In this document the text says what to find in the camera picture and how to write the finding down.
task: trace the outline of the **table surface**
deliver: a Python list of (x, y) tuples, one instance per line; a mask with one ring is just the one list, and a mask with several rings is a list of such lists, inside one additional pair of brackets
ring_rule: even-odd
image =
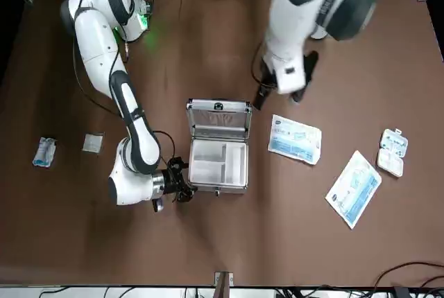
[[(1, 88), (2, 281), (210, 285), (227, 270), (239, 286), (370, 286), (399, 263), (444, 263), (444, 66), (425, 3), (379, 0), (355, 39), (307, 44), (320, 60), (303, 102), (272, 94), (253, 113), (245, 195), (197, 193), (154, 213), (150, 202), (116, 207), (108, 198), (126, 131), (78, 89), (61, 2), (25, 9)], [(126, 66), (148, 122), (170, 133), (185, 159), (188, 98), (253, 100), (250, 61), (269, 3), (155, 0), (151, 31), (130, 45)], [(86, 91), (114, 109), (79, 69)], [(322, 130), (315, 166), (267, 151), (273, 114)], [(381, 172), (350, 230), (325, 195), (355, 150), (376, 162), (386, 128), (409, 139), (404, 176)], [(85, 133), (105, 133), (99, 155), (81, 152)], [(48, 170), (31, 165), (41, 136), (58, 140)], [(169, 140), (159, 138), (168, 157)], [(437, 273), (413, 266), (382, 285), (417, 286)]]

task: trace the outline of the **open case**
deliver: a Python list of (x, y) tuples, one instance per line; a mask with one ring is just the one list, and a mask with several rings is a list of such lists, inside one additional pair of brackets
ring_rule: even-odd
[(217, 195), (246, 192), (251, 114), (249, 102), (188, 101), (191, 185)]
[(382, 134), (377, 165), (396, 177), (402, 177), (404, 172), (404, 158), (409, 140), (403, 137), (399, 129), (385, 130)]

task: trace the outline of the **pill organizer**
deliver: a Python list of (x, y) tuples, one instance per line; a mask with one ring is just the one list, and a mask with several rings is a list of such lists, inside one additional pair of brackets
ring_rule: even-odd
[(190, 99), (188, 182), (198, 191), (245, 193), (248, 186), (249, 102)]
[(377, 165), (396, 177), (402, 177), (404, 172), (404, 161), (409, 140), (401, 136), (402, 132), (385, 130), (382, 134), (381, 148), (377, 154)]

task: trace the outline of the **green light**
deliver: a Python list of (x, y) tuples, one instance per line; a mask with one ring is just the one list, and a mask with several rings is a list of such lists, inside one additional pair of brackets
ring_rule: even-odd
[(120, 34), (119, 34), (119, 28), (118, 27), (115, 27), (113, 29), (112, 34), (114, 35), (114, 39), (116, 40), (116, 42), (119, 42)]
[(139, 21), (140, 26), (141, 26), (143, 31), (148, 29), (148, 17), (146, 17), (145, 15), (137, 14), (137, 20)]

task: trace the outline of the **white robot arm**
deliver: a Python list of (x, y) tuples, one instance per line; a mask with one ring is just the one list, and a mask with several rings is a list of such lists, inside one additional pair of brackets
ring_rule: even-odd
[(143, 0), (66, 0), (60, 14), (67, 30), (77, 38), (92, 85), (116, 103), (128, 131), (128, 137), (117, 147), (108, 178), (110, 195), (117, 204), (152, 200), (159, 211), (164, 194), (180, 193), (178, 200), (185, 202), (194, 191), (181, 178), (180, 171), (186, 164), (180, 158), (172, 159), (178, 161), (175, 170), (170, 166), (156, 170), (161, 158), (160, 145), (148, 126), (112, 32), (118, 28), (126, 43), (136, 40), (145, 30), (138, 16), (147, 11)]
[(265, 36), (263, 79), (274, 79), (280, 94), (306, 85), (303, 49), (325, 29), (336, 40), (354, 37), (369, 21), (376, 0), (272, 0)]

